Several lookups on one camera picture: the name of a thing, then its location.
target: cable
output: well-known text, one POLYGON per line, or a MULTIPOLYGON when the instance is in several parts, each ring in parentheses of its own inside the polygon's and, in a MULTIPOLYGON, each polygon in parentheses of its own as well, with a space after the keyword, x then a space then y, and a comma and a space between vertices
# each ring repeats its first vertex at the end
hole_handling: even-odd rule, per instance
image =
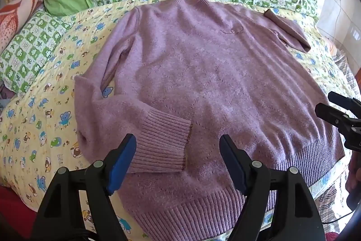
POLYGON ((337 222, 337 221, 339 221, 340 219, 342 219, 342 218, 344 218, 344 217, 346 217, 346 216, 348 216, 348 215, 350 215, 350 214, 352 214, 352 213, 353 213, 353 211, 351 211, 350 213, 348 213, 348 214, 346 214, 346 215, 344 215, 344 216, 342 216, 342 217, 340 217, 340 218, 338 218, 338 219, 336 219, 336 220, 334 220, 334 221, 331 221, 331 222, 323 222, 322 224, 323 224, 323 225, 332 224, 332 223, 337 222))
POLYGON ((336 18, 336 22, 335 22, 335 33, 333 34, 333 42, 332 42, 332 48, 335 46, 335 39, 336 39, 336 27, 337 27, 337 21, 338 21, 338 17, 340 16, 340 13, 341 13, 341 0, 340 0, 340 11, 339 11, 339 14, 336 18))
POLYGON ((42 238, 42 239, 30 239, 29 241, 69 241, 74 240, 76 238, 84 238, 84 240, 89 240, 91 238, 94 241, 99 241, 99 236, 97 233, 94 233, 92 231, 86 230, 86 229, 76 229, 71 233, 63 234, 59 237, 56 237, 54 239, 50 238, 42 238))

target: sweater neckline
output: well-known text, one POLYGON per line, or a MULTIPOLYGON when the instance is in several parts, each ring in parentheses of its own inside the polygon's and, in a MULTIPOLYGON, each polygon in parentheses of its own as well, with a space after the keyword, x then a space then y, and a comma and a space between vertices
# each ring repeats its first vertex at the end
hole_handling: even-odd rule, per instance
POLYGON ((192 5, 187 4, 185 0, 174 0, 174 2, 191 11, 200 11, 202 8, 210 4, 209 0, 198 0, 195 4, 192 5))

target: red cloth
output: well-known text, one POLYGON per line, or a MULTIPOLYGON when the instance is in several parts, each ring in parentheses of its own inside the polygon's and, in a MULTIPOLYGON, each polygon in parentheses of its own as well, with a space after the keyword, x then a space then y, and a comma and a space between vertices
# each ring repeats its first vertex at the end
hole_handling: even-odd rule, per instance
POLYGON ((326 233, 326 241, 334 241, 338 237, 335 232, 326 233))
POLYGON ((0 213, 21 236, 29 238, 37 213, 10 188, 0 186, 0 213))

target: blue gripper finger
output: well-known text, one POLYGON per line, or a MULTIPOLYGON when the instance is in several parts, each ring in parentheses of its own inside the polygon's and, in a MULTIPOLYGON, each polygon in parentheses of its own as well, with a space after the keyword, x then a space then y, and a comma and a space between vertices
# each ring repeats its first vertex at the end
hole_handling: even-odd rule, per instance
POLYGON ((351 108, 352 99, 344 97, 341 94, 331 91, 327 98, 330 102, 337 104, 338 106, 349 110, 351 108))
POLYGON ((241 152, 244 152, 246 154, 246 152, 237 149, 236 145, 233 143, 232 139, 228 135, 223 135, 220 138, 220 152, 223 161, 226 164, 228 173, 231 176, 234 188, 240 191, 241 194, 247 195, 248 187, 246 171, 243 169, 241 163, 239 162, 239 159, 237 158, 237 154, 241 152))
POLYGON ((115 150, 111 150, 107 155, 105 161, 113 162, 114 164, 110 166, 109 181, 107 186, 107 191, 109 195, 112 195, 114 191, 120 188, 124 177, 127 173, 127 170, 130 166, 130 163, 133 159, 135 151, 137 149, 137 140, 133 134, 127 134, 119 147, 115 150))

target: human hand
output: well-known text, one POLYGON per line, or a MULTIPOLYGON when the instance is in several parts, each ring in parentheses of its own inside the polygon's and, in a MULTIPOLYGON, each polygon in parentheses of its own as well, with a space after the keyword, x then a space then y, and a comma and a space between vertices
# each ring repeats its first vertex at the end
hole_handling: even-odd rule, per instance
POLYGON ((346 181, 346 190, 351 192, 356 188, 357 183, 361 182, 361 167, 358 167, 357 157, 361 156, 357 151, 352 152, 350 163, 348 164, 348 177, 346 181))

